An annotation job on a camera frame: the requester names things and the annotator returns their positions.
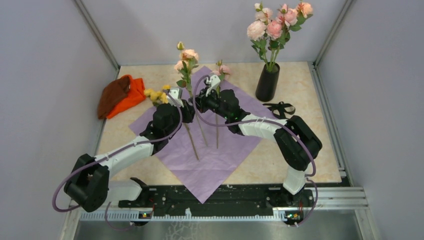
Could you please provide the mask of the purple wrapping paper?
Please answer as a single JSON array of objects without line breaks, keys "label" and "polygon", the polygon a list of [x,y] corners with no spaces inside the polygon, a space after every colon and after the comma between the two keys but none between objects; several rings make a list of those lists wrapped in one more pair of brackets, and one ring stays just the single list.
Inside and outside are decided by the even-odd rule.
[{"label": "purple wrapping paper", "polygon": [[[241,88],[224,81],[223,90],[233,90],[240,107],[258,117],[275,119],[272,112]],[[146,129],[153,119],[155,107],[150,107],[137,120],[129,125],[135,135]],[[163,163],[176,178],[199,200],[204,203],[213,192],[235,171],[251,154],[262,138],[233,134],[227,127],[218,127],[218,148],[216,148],[215,127],[201,122],[208,146],[204,145],[196,119],[188,124],[197,149],[199,160],[195,157],[188,131],[184,125],[174,138],[153,157]]]}]

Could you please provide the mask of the black ribbon with gold lettering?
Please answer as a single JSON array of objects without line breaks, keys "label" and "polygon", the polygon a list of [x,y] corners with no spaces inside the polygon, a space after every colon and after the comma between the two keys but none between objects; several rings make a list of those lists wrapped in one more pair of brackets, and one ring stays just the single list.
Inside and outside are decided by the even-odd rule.
[{"label": "black ribbon with gold lettering", "polygon": [[287,119],[287,115],[292,116],[296,112],[296,108],[290,104],[280,101],[278,103],[263,103],[268,110],[271,111],[273,116],[277,119]]}]

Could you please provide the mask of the pink flower stem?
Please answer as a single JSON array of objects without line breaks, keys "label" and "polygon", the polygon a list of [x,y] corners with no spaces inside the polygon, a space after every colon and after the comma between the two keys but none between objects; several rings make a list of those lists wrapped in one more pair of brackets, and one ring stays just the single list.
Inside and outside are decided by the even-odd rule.
[{"label": "pink flower stem", "polygon": [[273,11],[270,8],[264,7],[263,3],[255,3],[255,21],[247,27],[247,37],[252,43],[251,47],[254,49],[259,59],[268,65],[267,58],[267,27],[271,22]]},{"label": "pink flower stem", "polygon": [[283,4],[277,11],[277,15],[267,25],[266,33],[269,38],[268,48],[271,51],[271,57],[267,63],[267,70],[274,72],[277,56],[285,47],[289,38],[290,27],[298,22],[299,11],[296,8],[290,8],[287,4]]},{"label": "pink flower stem", "polygon": [[176,48],[179,51],[179,60],[174,65],[174,69],[180,74],[180,80],[176,84],[186,89],[189,96],[193,97],[192,74],[193,70],[199,66],[199,54],[194,49],[185,48],[182,41],[177,43]]}]

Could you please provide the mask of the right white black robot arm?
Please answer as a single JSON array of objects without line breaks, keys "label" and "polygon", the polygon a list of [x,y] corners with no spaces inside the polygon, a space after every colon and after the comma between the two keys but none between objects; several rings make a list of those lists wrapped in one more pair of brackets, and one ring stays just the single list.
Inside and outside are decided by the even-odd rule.
[{"label": "right white black robot arm", "polygon": [[223,127],[236,135],[258,137],[278,145],[288,164],[287,176],[282,184],[281,199],[287,206],[295,206],[301,200],[301,191],[306,184],[309,167],[316,172],[315,158],[323,145],[315,133],[297,115],[289,119],[259,117],[240,107],[232,89],[215,90],[204,88],[189,99],[196,113],[211,111],[225,119]]}]

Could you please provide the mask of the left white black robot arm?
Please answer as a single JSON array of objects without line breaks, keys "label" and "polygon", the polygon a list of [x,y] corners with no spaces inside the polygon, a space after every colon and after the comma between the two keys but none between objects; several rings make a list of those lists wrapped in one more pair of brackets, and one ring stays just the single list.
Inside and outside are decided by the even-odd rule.
[{"label": "left white black robot arm", "polygon": [[108,153],[81,155],[64,183],[64,192],[88,213],[115,201],[131,201],[138,207],[146,206],[150,200],[150,193],[144,190],[147,185],[134,177],[113,181],[113,176],[160,152],[182,124],[191,123],[194,116],[194,107],[186,100],[179,100],[177,105],[160,104],[146,129],[134,140]]}]

